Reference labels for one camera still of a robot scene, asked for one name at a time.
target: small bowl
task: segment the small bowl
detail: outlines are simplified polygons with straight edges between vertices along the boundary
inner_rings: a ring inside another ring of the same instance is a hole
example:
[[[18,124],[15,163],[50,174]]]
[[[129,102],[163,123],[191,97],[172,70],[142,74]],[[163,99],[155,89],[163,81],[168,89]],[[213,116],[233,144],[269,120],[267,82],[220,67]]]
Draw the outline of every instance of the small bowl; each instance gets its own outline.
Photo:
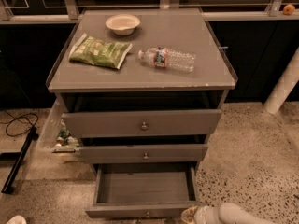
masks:
[[[129,35],[140,24],[140,19],[129,14],[120,14],[109,18],[106,27],[117,35]]]

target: speckled floor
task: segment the speckled floor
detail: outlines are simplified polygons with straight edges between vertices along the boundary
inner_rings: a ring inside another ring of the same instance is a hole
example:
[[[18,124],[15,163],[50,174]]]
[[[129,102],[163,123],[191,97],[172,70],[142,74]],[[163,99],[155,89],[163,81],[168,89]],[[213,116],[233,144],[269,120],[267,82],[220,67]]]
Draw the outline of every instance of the speckled floor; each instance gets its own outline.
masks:
[[[35,112],[40,133],[49,110],[11,110],[14,116]],[[0,122],[10,117],[0,112]],[[8,137],[0,124],[0,150],[18,150],[25,135]],[[19,132],[16,122],[11,132]],[[299,103],[285,103],[276,115],[261,103],[224,104],[221,121],[197,172],[199,198],[217,206],[241,205],[257,217],[279,224],[299,223]],[[11,165],[0,165],[0,187]],[[11,195],[0,194],[0,224],[22,215],[28,224],[111,223],[90,219],[95,182],[90,166],[78,155],[51,154],[34,141],[14,182]],[[136,223],[135,219],[113,221]],[[141,219],[140,223],[181,223],[179,218]]]

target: plastic water bottle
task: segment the plastic water bottle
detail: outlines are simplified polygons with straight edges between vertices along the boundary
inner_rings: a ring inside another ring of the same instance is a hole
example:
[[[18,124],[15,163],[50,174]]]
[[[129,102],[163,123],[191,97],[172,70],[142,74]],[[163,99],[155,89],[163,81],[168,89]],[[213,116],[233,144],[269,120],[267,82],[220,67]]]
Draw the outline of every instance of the plastic water bottle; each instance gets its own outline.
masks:
[[[140,50],[138,58],[141,62],[161,69],[169,69],[181,73],[191,73],[194,70],[195,54],[184,53],[169,48],[150,48]]]

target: white pipe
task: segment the white pipe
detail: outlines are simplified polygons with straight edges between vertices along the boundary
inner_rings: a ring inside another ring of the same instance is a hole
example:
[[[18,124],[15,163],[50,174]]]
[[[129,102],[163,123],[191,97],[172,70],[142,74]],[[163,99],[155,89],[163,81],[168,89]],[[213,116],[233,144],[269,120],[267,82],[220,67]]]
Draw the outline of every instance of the white pipe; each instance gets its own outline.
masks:
[[[223,203],[219,207],[191,207],[182,213],[187,224],[275,224],[246,212],[234,203]]]
[[[278,112],[284,101],[288,98],[294,86],[299,80],[299,48],[292,56],[286,70],[283,72],[278,84],[272,90],[266,102],[263,104],[270,114]]]

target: gray drawer cabinet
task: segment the gray drawer cabinet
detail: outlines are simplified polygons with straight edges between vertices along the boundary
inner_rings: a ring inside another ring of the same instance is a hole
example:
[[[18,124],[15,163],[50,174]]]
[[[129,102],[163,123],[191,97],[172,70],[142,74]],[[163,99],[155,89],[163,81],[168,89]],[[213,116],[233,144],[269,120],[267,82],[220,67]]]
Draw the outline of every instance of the gray drawer cabinet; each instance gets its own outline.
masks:
[[[105,27],[119,13],[141,20],[132,35],[116,36]],[[70,49],[83,33],[132,43],[121,69],[69,62]],[[138,51],[157,45],[195,53],[194,72],[141,65]],[[87,214],[180,216],[201,204],[196,169],[235,83],[232,67],[197,9],[85,11],[49,75],[48,88],[96,176]]]

